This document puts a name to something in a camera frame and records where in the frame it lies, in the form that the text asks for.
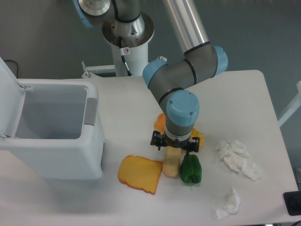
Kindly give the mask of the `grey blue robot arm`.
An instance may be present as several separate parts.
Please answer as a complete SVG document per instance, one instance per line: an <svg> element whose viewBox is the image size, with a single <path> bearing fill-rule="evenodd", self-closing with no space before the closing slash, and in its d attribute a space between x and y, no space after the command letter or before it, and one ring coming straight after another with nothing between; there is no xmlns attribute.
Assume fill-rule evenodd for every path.
<svg viewBox="0 0 301 226"><path fill-rule="evenodd" d="M142 76L166 116L164 131L153 132L151 145L198 152L200 140L191 134L199 114L199 101L188 88L224 72L228 58L221 47L211 45L195 3L164 1L184 54L184 59L174 65L161 56L148 60L154 24L141 11L138 0L76 0L73 4L86 27L102 25L114 61L113 65L84 67L84 72L114 71L116 76Z"/></svg>

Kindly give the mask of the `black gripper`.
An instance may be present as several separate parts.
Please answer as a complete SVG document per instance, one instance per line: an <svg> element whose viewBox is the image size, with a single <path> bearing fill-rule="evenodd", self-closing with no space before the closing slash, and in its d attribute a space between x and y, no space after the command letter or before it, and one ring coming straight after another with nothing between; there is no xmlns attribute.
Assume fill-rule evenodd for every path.
<svg viewBox="0 0 301 226"><path fill-rule="evenodd" d="M181 148L186 151L186 154L189 154L190 152L197 153L199 151L199 138L187 138L183 141L180 141L179 139L172 140L165 133L161 134L160 132L154 130L152 133L150 145L156 146L159 151L161 147L170 146L174 148Z"/></svg>

